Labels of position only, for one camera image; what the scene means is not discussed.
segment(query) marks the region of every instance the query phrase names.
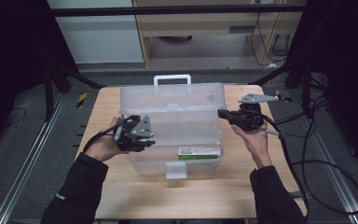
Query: person's right hand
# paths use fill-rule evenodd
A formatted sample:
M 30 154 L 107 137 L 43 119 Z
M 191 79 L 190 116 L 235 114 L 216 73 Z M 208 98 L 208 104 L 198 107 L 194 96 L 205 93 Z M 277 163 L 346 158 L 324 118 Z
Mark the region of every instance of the person's right hand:
M 231 129 L 234 131 L 234 133 L 242 137 L 246 147 L 252 154 L 252 158 L 255 161 L 255 164 L 258 169 L 272 165 L 272 160 L 269 156 L 268 149 L 268 134 L 266 132 L 266 122 L 264 122 L 260 129 L 248 133 L 244 132 L 237 125 L 231 125 Z

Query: black jacket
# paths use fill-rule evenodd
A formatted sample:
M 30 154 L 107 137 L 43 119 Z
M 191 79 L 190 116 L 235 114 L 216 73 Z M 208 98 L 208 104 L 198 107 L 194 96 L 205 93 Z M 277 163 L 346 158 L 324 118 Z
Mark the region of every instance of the black jacket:
M 45 210 L 41 223 L 92 223 L 107 170 L 107 165 L 80 153 L 62 188 Z M 305 223 L 301 210 L 284 188 L 274 166 L 252 171 L 251 183 L 259 224 Z

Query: clear plastic storage box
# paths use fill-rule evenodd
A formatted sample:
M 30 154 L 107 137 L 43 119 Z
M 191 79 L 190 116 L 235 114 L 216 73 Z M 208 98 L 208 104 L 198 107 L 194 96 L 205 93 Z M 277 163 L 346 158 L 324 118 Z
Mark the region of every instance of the clear plastic storage box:
M 139 175 L 168 179 L 212 173 L 223 156 L 217 109 L 226 109 L 222 83 L 158 85 L 121 88 L 120 114 L 150 116 L 156 141 L 129 161 Z

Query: gray floor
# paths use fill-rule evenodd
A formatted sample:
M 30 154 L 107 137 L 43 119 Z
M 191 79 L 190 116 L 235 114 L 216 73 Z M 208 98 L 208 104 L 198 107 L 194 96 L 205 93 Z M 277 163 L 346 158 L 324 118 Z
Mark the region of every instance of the gray floor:
M 273 68 L 256 63 L 252 49 L 244 36 L 193 36 L 188 42 L 158 39 L 153 41 L 151 60 L 147 69 L 118 69 L 105 73 L 88 71 L 84 76 L 109 86 L 152 84 L 154 75 L 183 74 L 192 76 L 194 83 L 223 82 L 247 83 L 266 75 Z M 274 95 L 276 90 L 283 97 L 295 99 L 300 87 L 287 90 L 282 82 L 285 75 L 279 76 L 263 87 L 265 94 Z M 46 144 L 39 155 L 24 189 L 15 204 L 10 220 L 22 223 L 37 223 L 53 193 L 60 187 L 77 152 L 90 112 L 98 91 L 70 78 L 73 87 L 64 95 L 64 103 L 57 121 L 48 136 Z M 88 94 L 82 108 L 76 108 L 79 95 Z M 313 91 L 316 99 L 322 92 Z M 15 102 L 16 108 L 7 119 L 7 123 L 16 122 L 2 128 L 0 133 L 0 205 L 14 182 L 34 140 L 43 126 L 45 117 L 44 88 L 37 86 L 20 94 Z M 296 103 L 283 101 L 269 103 L 273 118 L 280 120 L 298 114 Z M 292 161 L 300 161 L 303 137 L 307 125 L 305 119 L 299 118 L 280 125 L 286 133 L 289 155 Z M 334 115 L 328 107 L 320 108 L 315 113 L 317 132 L 324 141 L 334 162 L 344 168 L 358 182 L 358 158 L 351 156 L 350 145 L 341 131 Z M 312 140 L 307 144 L 307 159 L 319 159 L 318 146 Z M 312 191 L 330 206 L 342 210 L 342 203 L 337 196 L 337 189 L 332 184 L 326 169 L 321 165 L 307 165 L 306 176 Z M 351 187 L 356 200 L 357 191 Z M 310 199 L 309 223 L 352 223 L 350 218 L 332 212 Z

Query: wooden table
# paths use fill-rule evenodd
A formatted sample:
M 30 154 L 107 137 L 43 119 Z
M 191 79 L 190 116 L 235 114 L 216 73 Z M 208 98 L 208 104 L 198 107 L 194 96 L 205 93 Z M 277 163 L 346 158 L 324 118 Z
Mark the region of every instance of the wooden table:
M 248 92 L 261 93 L 259 86 L 226 85 L 226 104 L 238 110 L 238 100 Z M 262 113 L 272 118 L 267 103 Z M 79 151 L 113 116 L 119 116 L 120 88 L 100 90 L 89 118 Z M 103 183 L 103 195 L 96 218 L 250 218 L 255 217 L 255 200 L 249 175 L 255 163 L 243 140 L 220 119 L 225 155 L 217 171 L 208 179 L 166 180 L 162 176 L 137 175 L 126 155 L 107 161 L 109 172 Z M 282 153 L 277 136 L 268 137 L 271 158 L 283 184 L 298 191 Z M 302 200 L 297 203 L 305 213 Z

